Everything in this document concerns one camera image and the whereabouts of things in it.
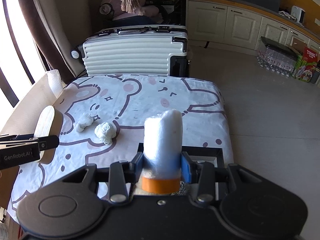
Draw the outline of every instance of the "cabinet door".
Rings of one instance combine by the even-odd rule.
[[[307,36],[303,35],[302,33],[289,28],[288,36],[287,36],[287,39],[285,40],[285,45],[292,46],[293,38],[303,41],[306,44],[308,44],[310,40]]]
[[[289,31],[288,26],[282,23],[279,23],[277,21],[271,20],[269,18],[262,17],[260,31],[258,34],[258,41],[255,47],[255,50],[258,49],[261,36],[271,39],[273,41],[279,42],[281,44],[284,44],[288,36],[288,31]]]
[[[312,39],[309,40],[308,48],[312,49],[316,53],[320,54],[320,44],[316,43]]]
[[[191,40],[223,42],[228,7],[189,1],[187,28]]]
[[[239,8],[228,7],[224,43],[254,49],[262,16]]]

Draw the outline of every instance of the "grey floor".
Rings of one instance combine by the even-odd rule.
[[[225,99],[235,163],[294,192],[308,206],[301,235],[320,236],[320,88],[258,66],[254,56],[191,46],[190,76]]]

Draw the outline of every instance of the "orange tape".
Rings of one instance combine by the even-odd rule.
[[[154,194],[170,194],[180,188],[180,178],[177,179],[148,179],[142,177],[142,190]]]

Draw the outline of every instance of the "white crumpled tissue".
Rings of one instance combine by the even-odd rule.
[[[94,133],[101,142],[108,145],[112,142],[112,138],[116,136],[116,130],[113,125],[109,122],[99,124],[95,129]]]
[[[82,132],[84,128],[89,125],[92,125],[93,117],[88,113],[83,113],[82,116],[78,119],[78,122],[73,123],[73,127],[77,132]]]

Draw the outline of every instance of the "white suitcase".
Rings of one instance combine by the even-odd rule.
[[[185,26],[126,26],[95,33],[71,55],[82,55],[88,76],[127,73],[188,77],[187,46]]]

